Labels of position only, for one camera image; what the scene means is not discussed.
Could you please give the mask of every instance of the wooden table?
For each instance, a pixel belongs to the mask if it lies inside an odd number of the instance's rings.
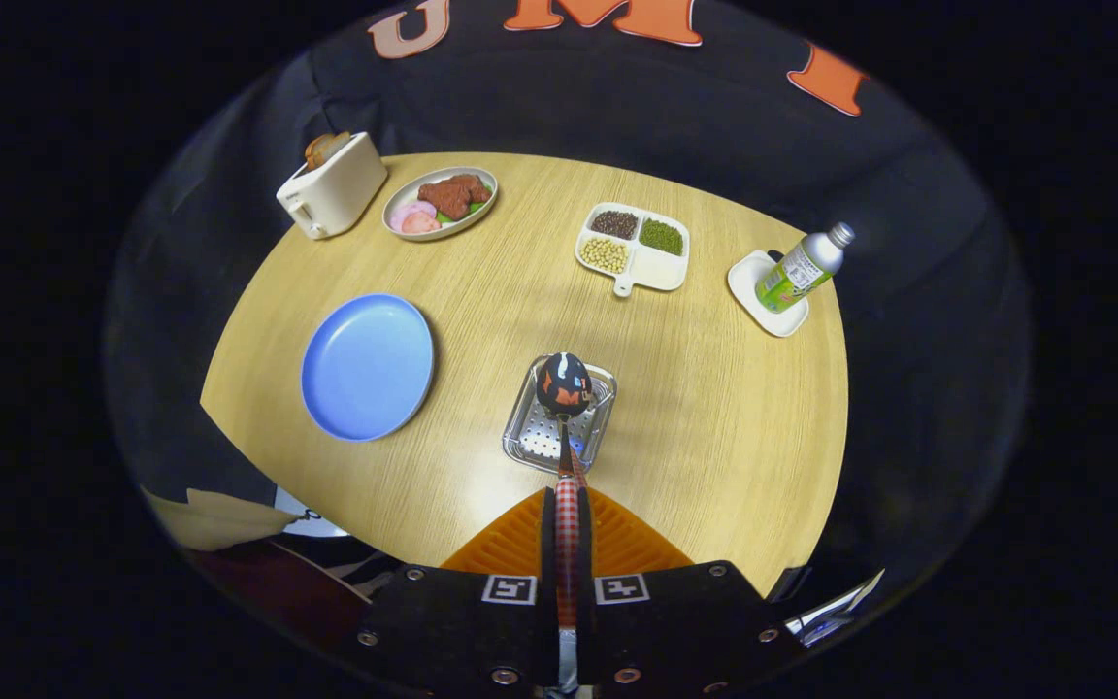
[[[802,233],[675,182],[558,158],[427,153],[385,159],[389,178],[353,230],[313,242],[287,230],[227,321],[201,406],[254,464],[324,518],[404,561],[435,566],[551,474],[503,453],[529,363],[568,350],[607,368],[618,394],[589,483],[693,560],[728,558],[767,593],[807,561],[839,482],[847,363],[835,287],[779,340],[728,291],[755,248]],[[396,238],[381,207],[398,187],[453,166],[492,171],[500,200],[432,243]],[[692,234],[678,291],[612,292],[572,255],[590,207],[624,202]],[[429,320],[436,370],[399,432],[353,444],[305,412],[299,371],[320,323],[370,292]]]

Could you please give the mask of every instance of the bread slice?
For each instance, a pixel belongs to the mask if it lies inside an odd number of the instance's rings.
[[[311,171],[324,166],[338,151],[351,143],[351,134],[345,132],[337,134],[323,133],[322,136],[316,136],[313,142],[305,148],[305,162],[310,166]]]

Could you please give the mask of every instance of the metal steamer tray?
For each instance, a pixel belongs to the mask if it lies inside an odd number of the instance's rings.
[[[558,473],[559,469],[559,421],[547,416],[547,410],[538,403],[537,376],[550,355],[533,360],[525,372],[524,384],[515,397],[511,419],[503,431],[503,452],[512,460],[542,472]],[[594,384],[594,402],[585,413],[568,422],[568,438],[571,441],[574,460],[586,470],[590,469],[603,435],[607,434],[607,422],[612,419],[615,404],[615,377],[612,372],[593,365],[585,365]]]

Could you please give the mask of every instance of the bottle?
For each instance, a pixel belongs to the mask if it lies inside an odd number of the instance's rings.
[[[843,265],[843,248],[856,237],[851,227],[837,223],[830,233],[802,238],[783,261],[758,282],[760,304],[771,313],[784,313],[808,292],[815,291]]]

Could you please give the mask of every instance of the orange ribbed pad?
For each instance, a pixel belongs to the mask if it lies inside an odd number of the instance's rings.
[[[624,504],[587,488],[594,513],[594,576],[644,574],[693,561]]]
[[[641,518],[594,488],[594,576],[644,574],[691,566],[693,561]],[[443,563],[448,570],[482,575],[540,575],[541,504],[533,492],[483,528]]]
[[[439,567],[466,574],[540,575],[541,504],[546,492],[541,489],[520,500]]]

